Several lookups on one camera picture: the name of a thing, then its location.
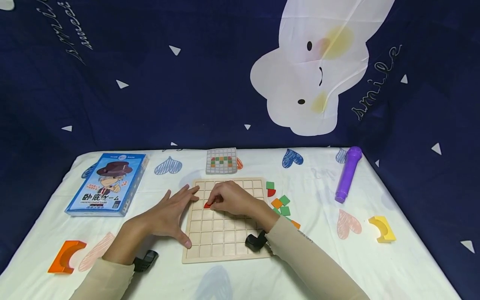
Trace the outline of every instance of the black clip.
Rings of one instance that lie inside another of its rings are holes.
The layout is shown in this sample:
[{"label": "black clip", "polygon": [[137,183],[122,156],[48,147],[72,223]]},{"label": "black clip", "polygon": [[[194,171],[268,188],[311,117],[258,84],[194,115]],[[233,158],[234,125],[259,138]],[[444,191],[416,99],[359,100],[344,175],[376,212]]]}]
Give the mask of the black clip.
[{"label": "black clip", "polygon": [[265,237],[265,230],[262,230],[258,237],[255,237],[253,234],[249,234],[245,240],[245,246],[247,246],[253,252],[259,252],[261,248],[267,243],[267,238]]},{"label": "black clip", "polygon": [[133,264],[135,265],[135,272],[145,272],[155,262],[158,253],[153,250],[148,250],[143,259],[135,257]]}]

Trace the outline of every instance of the blue fabric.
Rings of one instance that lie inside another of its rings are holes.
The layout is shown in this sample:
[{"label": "blue fabric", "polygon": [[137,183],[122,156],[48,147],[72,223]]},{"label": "blue fabric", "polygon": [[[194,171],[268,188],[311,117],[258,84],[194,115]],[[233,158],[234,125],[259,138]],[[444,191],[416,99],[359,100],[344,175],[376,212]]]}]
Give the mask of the blue fabric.
[{"label": "blue fabric", "polygon": [[365,76],[339,97],[335,130],[312,137],[273,123],[250,82],[278,47],[285,0],[68,3],[85,45],[56,1],[0,11],[2,270],[82,153],[359,145],[460,296],[480,294],[480,259],[460,243],[480,245],[476,2],[396,0],[367,42]]}]

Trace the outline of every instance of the pattern card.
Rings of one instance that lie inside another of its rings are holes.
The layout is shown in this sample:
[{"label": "pattern card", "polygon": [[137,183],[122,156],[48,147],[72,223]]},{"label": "pattern card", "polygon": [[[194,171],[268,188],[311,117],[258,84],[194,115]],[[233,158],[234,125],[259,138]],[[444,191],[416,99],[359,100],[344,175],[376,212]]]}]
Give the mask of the pattern card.
[{"label": "pattern card", "polygon": [[207,174],[237,173],[237,149],[219,148],[207,150]]},{"label": "pattern card", "polygon": [[[235,181],[250,195],[265,201],[265,181],[262,178],[229,179]],[[192,241],[190,249],[183,249],[182,263],[219,262],[240,259],[271,257],[267,246],[259,252],[252,252],[245,246],[249,234],[258,237],[262,231],[255,220],[246,216],[234,216],[226,212],[204,208],[210,192],[222,179],[198,179],[193,186],[200,186],[195,194],[200,198],[188,210],[185,233]]]}]

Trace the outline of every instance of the game box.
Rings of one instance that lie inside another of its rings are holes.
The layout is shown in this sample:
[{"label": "game box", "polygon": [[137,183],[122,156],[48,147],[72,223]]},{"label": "game box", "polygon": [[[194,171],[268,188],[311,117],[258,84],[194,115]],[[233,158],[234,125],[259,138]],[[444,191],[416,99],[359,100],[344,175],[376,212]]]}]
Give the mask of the game box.
[{"label": "game box", "polygon": [[147,164],[145,154],[104,153],[65,212],[71,216],[125,216]]}]

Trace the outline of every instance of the human hand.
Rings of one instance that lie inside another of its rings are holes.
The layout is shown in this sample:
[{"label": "human hand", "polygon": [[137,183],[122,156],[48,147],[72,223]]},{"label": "human hand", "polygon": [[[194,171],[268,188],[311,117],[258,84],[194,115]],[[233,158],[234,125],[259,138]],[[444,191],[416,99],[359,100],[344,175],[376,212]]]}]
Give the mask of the human hand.
[{"label": "human hand", "polygon": [[189,249],[192,242],[180,229],[180,217],[190,201],[198,200],[198,197],[193,194],[200,187],[188,188],[189,185],[185,185],[171,198],[171,191],[168,190],[158,204],[134,217],[132,221],[140,222],[148,234],[173,237]]},{"label": "human hand", "polygon": [[233,215],[251,215],[261,200],[254,198],[233,181],[217,183],[208,197],[210,209],[222,210]]}]

